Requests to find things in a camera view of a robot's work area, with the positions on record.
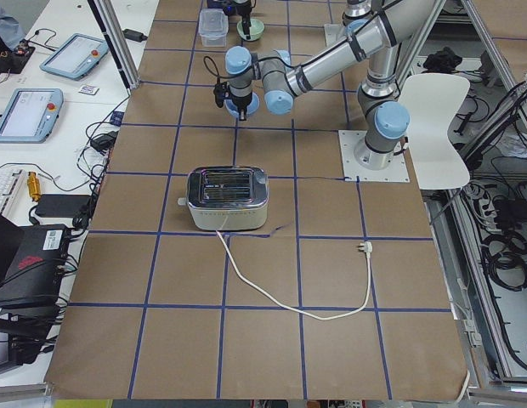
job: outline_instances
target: keyboard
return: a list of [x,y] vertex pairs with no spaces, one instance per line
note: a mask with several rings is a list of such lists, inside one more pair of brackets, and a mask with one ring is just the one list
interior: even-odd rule
[[10,208],[16,201],[16,196],[27,183],[27,171],[20,168],[0,169],[0,214],[9,215]]

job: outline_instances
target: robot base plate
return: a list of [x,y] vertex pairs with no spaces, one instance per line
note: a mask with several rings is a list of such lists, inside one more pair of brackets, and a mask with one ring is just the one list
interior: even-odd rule
[[384,183],[409,183],[409,173],[403,155],[393,156],[390,164],[383,170],[371,170],[358,163],[354,148],[366,136],[365,131],[340,130],[339,143],[343,159],[343,175],[352,181],[377,181]]

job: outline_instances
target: light blue joint cap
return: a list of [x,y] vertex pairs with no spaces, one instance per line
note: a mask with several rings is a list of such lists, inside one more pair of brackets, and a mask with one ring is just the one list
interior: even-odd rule
[[288,92],[279,89],[266,92],[264,98],[268,111],[274,115],[290,113],[294,106],[294,98]]
[[[232,115],[235,119],[239,119],[239,112],[237,111],[237,107],[233,105],[231,99],[226,100],[225,106],[230,115]],[[246,117],[252,116],[259,107],[260,98],[254,92],[252,92],[252,102],[246,107]]]
[[230,75],[243,72],[252,64],[250,51],[244,47],[235,46],[226,53],[226,71]]
[[367,22],[366,19],[354,20],[352,23],[347,25],[347,35],[352,34]]
[[285,49],[276,49],[275,51],[280,56],[281,60],[286,62],[288,65],[292,64],[292,60],[290,59],[290,53],[288,51],[286,51]]
[[409,120],[409,111],[394,101],[380,105],[375,113],[375,127],[389,140],[401,138],[409,126]]

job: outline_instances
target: tablet screen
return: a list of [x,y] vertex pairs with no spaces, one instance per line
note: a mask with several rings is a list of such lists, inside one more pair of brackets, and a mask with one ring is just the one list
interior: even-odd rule
[[74,73],[102,42],[86,37],[74,37],[46,64],[58,71]]
[[1,136],[34,136],[43,119],[52,92],[22,91],[12,104],[7,121],[3,124]]

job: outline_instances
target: white chair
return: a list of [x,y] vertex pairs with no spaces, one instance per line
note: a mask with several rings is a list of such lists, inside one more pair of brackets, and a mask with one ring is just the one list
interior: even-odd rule
[[405,135],[421,190],[450,190],[469,182],[469,171],[447,135],[469,90],[456,75],[419,74],[407,78],[398,99],[411,115]]

